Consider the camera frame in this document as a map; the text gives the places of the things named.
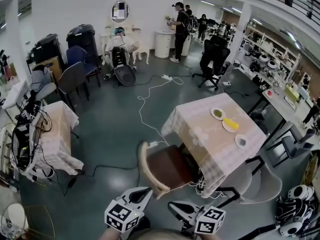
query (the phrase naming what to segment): fluorescent light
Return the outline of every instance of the fluorescent light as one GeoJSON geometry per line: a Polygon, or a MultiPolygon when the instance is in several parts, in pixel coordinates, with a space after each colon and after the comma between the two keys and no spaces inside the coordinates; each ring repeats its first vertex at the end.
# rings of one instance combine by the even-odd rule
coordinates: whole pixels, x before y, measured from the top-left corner
{"type": "Polygon", "coordinates": [[[290,32],[288,32],[288,35],[289,37],[291,37],[291,39],[294,41],[294,42],[297,42],[297,40],[295,39],[295,36],[293,34],[291,34],[290,32]]]}
{"type": "Polygon", "coordinates": [[[242,14],[242,11],[238,10],[237,8],[232,7],[232,10],[234,10],[234,11],[236,11],[236,12],[238,12],[238,13],[242,14]]]}
{"type": "Polygon", "coordinates": [[[229,10],[229,9],[227,9],[227,8],[222,7],[222,9],[224,9],[224,10],[230,12],[230,13],[234,13],[232,10],[229,10]]]}
{"type": "Polygon", "coordinates": [[[262,23],[261,23],[259,20],[255,19],[255,18],[253,18],[253,20],[254,20],[256,23],[262,25],[262,23]]]}
{"type": "Polygon", "coordinates": [[[211,5],[211,6],[215,6],[213,3],[210,3],[210,2],[207,2],[207,1],[204,1],[204,0],[200,0],[200,2],[208,4],[208,5],[211,5]]]}

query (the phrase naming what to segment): blue chair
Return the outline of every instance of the blue chair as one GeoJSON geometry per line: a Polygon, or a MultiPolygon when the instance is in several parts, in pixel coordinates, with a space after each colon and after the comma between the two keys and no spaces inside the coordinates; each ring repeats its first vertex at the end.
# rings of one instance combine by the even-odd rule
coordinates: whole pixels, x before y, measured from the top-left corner
{"type": "MultiPolygon", "coordinates": [[[[78,45],[72,46],[71,48],[69,48],[66,51],[66,59],[67,59],[68,67],[71,67],[72,65],[74,65],[78,62],[83,63],[85,76],[87,77],[87,79],[89,81],[89,75],[92,74],[98,68],[95,65],[92,65],[92,64],[85,62],[86,55],[87,55],[86,50],[81,48],[78,45]]],[[[98,82],[98,86],[100,87],[100,81],[98,78],[98,74],[96,73],[95,76],[96,76],[96,80],[98,82]]]]}

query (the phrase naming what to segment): checkered tablecloth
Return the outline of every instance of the checkered tablecloth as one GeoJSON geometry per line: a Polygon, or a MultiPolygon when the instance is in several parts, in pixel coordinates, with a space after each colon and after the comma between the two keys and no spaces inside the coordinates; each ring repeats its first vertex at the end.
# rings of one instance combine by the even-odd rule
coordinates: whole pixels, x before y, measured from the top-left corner
{"type": "Polygon", "coordinates": [[[163,136],[172,132],[178,134],[203,173],[203,198],[208,198],[245,160],[254,157],[266,140],[266,135],[226,93],[178,105],[161,129],[163,136]],[[212,108],[222,109],[227,118],[238,123],[237,132],[226,131],[222,121],[211,115],[212,108]],[[247,137],[247,150],[236,145],[238,134],[247,137]]]}
{"type": "Polygon", "coordinates": [[[71,153],[71,130],[79,124],[78,116],[63,101],[46,105],[43,111],[50,116],[52,129],[40,135],[39,144],[42,146],[43,154],[37,154],[34,167],[45,170],[49,169],[50,165],[55,170],[64,170],[69,175],[76,175],[75,169],[81,170],[84,166],[84,163],[72,157],[71,153]]]}

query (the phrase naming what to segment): pillar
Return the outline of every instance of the pillar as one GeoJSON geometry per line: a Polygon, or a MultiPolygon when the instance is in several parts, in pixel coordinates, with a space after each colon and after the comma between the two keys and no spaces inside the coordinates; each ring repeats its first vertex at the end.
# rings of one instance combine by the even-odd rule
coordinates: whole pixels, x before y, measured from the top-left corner
{"type": "Polygon", "coordinates": [[[31,84],[31,74],[26,62],[26,55],[20,35],[18,19],[18,0],[10,0],[5,8],[6,38],[8,40],[8,51],[15,71],[20,81],[26,80],[31,84]]]}
{"type": "Polygon", "coordinates": [[[230,47],[230,54],[226,59],[231,64],[235,62],[235,59],[238,56],[242,40],[244,39],[247,24],[251,18],[251,12],[252,12],[251,5],[245,2],[243,4],[242,13],[239,19],[239,23],[237,25],[237,31],[233,37],[233,41],[230,47]]]}

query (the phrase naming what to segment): green food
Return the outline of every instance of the green food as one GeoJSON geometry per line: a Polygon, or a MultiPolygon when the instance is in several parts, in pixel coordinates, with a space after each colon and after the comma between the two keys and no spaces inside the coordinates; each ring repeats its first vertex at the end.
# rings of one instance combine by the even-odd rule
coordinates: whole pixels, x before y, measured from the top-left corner
{"type": "Polygon", "coordinates": [[[222,112],[221,112],[220,110],[215,109],[215,110],[213,111],[213,113],[214,113],[214,115],[215,115],[216,117],[218,117],[218,118],[222,117],[222,112]]]}

